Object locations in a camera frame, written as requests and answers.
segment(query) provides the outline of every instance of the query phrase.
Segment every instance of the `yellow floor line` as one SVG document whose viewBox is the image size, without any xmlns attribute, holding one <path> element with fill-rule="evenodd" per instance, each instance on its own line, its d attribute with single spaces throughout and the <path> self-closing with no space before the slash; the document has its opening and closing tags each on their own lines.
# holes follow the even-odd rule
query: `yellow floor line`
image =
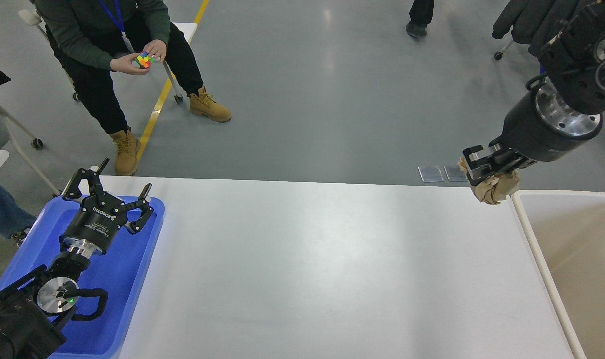
<svg viewBox="0 0 605 359">
<path fill-rule="evenodd" d="M 203 14 L 205 13 L 205 9 L 207 8 L 207 4 L 209 0 L 203 0 L 203 3 L 200 5 L 200 9 L 198 9 L 198 13 L 196 14 L 196 18 L 194 19 L 194 23 L 200 23 L 200 19 L 203 18 Z M 172 82 L 168 79 L 165 82 L 165 86 L 163 87 L 163 91 L 161 91 L 161 95 L 159 95 L 158 100 L 156 101 L 156 105 L 154 105 L 154 109 L 152 110 L 152 114 L 148 120 L 148 124 L 145 126 L 143 130 L 143 134 L 141 135 L 141 147 L 139 148 L 139 152 L 137 153 L 137 160 L 141 159 L 143 155 L 143 150 L 148 145 L 148 141 L 150 140 L 150 136 L 152 136 L 152 131 L 154 130 L 154 126 L 156 126 L 156 121 L 158 120 L 159 115 L 161 115 L 161 110 L 165 105 L 165 101 L 167 100 L 167 96 L 172 89 Z"/>
</svg>

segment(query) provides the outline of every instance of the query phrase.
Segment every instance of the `white bin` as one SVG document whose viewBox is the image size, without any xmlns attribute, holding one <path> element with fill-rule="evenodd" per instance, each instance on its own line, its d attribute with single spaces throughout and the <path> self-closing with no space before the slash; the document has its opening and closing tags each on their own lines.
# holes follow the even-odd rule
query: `white bin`
<svg viewBox="0 0 605 359">
<path fill-rule="evenodd" d="M 512 196 L 562 329 L 577 359 L 605 359 L 605 193 Z"/>
</svg>

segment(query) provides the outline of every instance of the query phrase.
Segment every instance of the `person's leg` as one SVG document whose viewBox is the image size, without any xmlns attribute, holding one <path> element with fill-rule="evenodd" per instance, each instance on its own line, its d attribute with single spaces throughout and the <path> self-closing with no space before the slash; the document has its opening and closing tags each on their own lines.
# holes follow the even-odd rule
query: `person's leg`
<svg viewBox="0 0 605 359">
<path fill-rule="evenodd" d="M 72 79 L 74 89 L 79 94 L 82 104 L 116 143 L 116 173 L 124 176 L 132 175 L 137 169 L 136 152 L 139 150 L 139 142 L 130 132 L 125 115 L 114 96 L 114 85 L 110 72 L 80 63 L 66 55 L 49 31 L 48 39 L 54 56 Z M 118 32 L 97 36 L 90 40 L 110 55 L 127 51 Z"/>
<path fill-rule="evenodd" d="M 136 51 L 143 49 L 151 41 L 150 31 L 138 11 L 125 23 L 125 34 Z M 173 23 L 170 23 L 165 60 L 176 75 L 179 85 L 187 92 L 189 108 L 193 113 L 204 114 L 216 122 L 227 122 L 232 118 L 232 113 L 225 106 L 214 102 L 212 96 L 205 92 L 194 53 L 184 34 Z"/>
<path fill-rule="evenodd" d="M 15 199 L 0 184 L 0 234 L 4 239 L 11 239 L 13 234 L 23 232 L 32 225 L 36 218 L 21 209 Z"/>
<path fill-rule="evenodd" d="M 433 3 L 434 0 L 415 0 L 409 11 L 411 23 L 423 27 L 430 24 L 433 19 Z"/>
<path fill-rule="evenodd" d="M 410 22 L 405 27 L 407 34 L 412 37 L 426 36 L 426 26 L 433 18 L 434 0 L 414 0 L 409 11 Z"/>
</svg>

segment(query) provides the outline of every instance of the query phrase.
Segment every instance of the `jeans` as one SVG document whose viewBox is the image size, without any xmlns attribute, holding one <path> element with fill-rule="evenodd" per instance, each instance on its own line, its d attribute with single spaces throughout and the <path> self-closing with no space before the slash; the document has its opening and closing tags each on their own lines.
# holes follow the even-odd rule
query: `jeans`
<svg viewBox="0 0 605 359">
<path fill-rule="evenodd" d="M 411 23 L 416 26 L 426 26 L 430 24 L 433 18 L 434 1 L 435 0 L 414 0 L 414 4 L 409 11 Z"/>
<path fill-rule="evenodd" d="M 109 70 L 94 68 L 72 59 L 59 48 L 50 31 L 47 34 L 54 56 L 74 82 L 74 89 L 79 94 L 81 103 L 90 115 L 99 121 L 105 133 L 114 134 L 127 129 L 125 115 L 114 96 L 114 85 Z M 150 30 L 145 25 L 140 11 L 134 13 L 132 18 L 125 22 L 125 34 L 134 51 L 143 50 L 143 47 L 152 41 Z M 116 29 L 109 34 L 89 36 L 88 39 L 93 45 L 113 57 L 119 53 L 129 52 L 121 38 L 121 32 Z M 179 85 L 187 93 L 197 94 L 198 89 L 203 87 L 200 70 L 184 34 L 173 23 L 170 23 L 170 39 L 165 59 L 176 75 Z"/>
<path fill-rule="evenodd" d="M 0 184 L 0 234 L 4 239 L 10 239 L 13 234 L 32 228 L 36 218 L 21 209 L 15 198 Z"/>
</svg>

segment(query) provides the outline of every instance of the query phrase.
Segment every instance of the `tan boot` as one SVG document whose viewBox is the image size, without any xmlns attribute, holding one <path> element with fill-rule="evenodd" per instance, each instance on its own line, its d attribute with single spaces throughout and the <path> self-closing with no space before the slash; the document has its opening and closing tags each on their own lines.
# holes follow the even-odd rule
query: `tan boot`
<svg viewBox="0 0 605 359">
<path fill-rule="evenodd" d="M 198 89 L 198 95 L 189 93 L 188 96 L 189 109 L 193 114 L 205 115 L 216 122 L 227 122 L 232 119 L 232 112 L 212 100 L 213 96 L 205 92 L 205 86 Z"/>
<path fill-rule="evenodd" d="M 114 167 L 119 176 L 131 176 L 137 171 L 139 161 L 137 161 L 137 152 L 141 144 L 136 137 L 127 130 L 118 131 L 110 134 L 114 143 L 116 143 L 116 163 Z"/>
</svg>

